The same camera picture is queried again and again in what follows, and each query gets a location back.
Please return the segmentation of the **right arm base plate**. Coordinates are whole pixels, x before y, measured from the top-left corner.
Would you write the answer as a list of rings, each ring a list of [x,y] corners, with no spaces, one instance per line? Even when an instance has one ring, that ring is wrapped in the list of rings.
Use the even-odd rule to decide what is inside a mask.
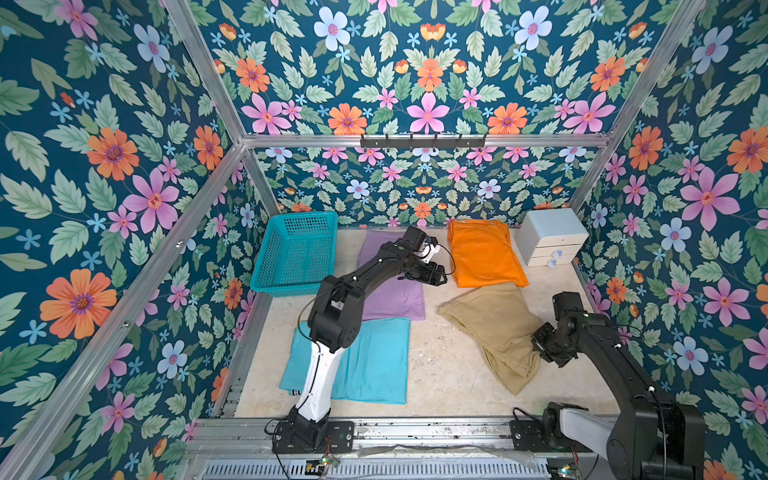
[[[555,426],[530,419],[509,422],[511,439],[516,450],[531,452],[570,452],[572,440]]]

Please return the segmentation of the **khaki long pants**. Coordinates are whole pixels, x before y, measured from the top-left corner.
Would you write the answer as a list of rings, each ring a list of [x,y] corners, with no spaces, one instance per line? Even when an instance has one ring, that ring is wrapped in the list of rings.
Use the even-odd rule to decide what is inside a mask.
[[[437,313],[482,349],[496,379],[518,395],[535,377],[540,357],[532,335],[544,325],[513,283],[480,287],[441,304]]]

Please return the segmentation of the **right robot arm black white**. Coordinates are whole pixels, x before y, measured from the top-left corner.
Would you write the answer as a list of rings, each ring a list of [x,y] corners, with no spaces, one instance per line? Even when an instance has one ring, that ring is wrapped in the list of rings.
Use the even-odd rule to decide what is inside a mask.
[[[603,314],[589,313],[575,292],[552,298],[556,322],[532,336],[541,358],[564,367],[585,355],[618,406],[605,420],[578,406],[552,402],[542,416],[543,442],[577,442],[606,460],[617,479],[700,479],[704,475],[706,425],[693,406],[664,392],[629,353]]]

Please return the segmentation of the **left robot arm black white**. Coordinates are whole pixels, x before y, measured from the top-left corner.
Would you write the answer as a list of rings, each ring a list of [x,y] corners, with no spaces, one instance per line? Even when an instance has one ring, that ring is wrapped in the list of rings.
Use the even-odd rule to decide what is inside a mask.
[[[359,334],[367,297],[395,277],[432,286],[445,284],[445,267],[432,260],[439,251],[437,238],[410,226],[353,272],[321,282],[307,320],[311,342],[307,377],[287,415],[294,435],[303,442],[316,448],[326,437],[333,383],[344,351]]]

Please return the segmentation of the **orange pants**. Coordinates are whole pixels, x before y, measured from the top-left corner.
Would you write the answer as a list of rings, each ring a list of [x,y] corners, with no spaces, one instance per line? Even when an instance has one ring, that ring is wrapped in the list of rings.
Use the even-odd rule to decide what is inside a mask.
[[[529,285],[511,245],[509,226],[498,220],[455,220],[448,227],[454,260],[453,278],[459,288],[513,283]]]

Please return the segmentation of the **teal plastic basket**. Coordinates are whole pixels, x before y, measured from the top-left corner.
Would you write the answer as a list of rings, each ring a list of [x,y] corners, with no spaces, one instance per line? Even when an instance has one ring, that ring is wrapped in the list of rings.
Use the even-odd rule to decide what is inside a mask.
[[[250,288],[272,297],[315,295],[334,273],[338,215],[305,212],[272,217],[256,257]]]

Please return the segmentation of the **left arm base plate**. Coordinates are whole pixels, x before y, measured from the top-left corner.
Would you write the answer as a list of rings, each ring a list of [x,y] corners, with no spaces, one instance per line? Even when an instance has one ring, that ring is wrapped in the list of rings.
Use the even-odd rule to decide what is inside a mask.
[[[272,452],[283,454],[349,453],[353,450],[355,423],[329,421],[321,426],[295,425],[283,420],[275,427]]]

